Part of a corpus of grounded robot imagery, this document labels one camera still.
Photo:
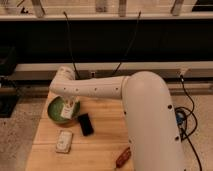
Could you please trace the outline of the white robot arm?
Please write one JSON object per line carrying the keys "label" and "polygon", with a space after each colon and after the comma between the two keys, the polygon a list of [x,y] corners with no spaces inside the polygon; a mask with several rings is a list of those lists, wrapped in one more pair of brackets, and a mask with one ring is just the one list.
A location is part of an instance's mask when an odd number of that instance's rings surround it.
{"label": "white robot arm", "polygon": [[63,97],[120,99],[134,171],[186,171],[175,111],[165,81],[150,71],[131,76],[77,80],[60,67],[50,90]]}

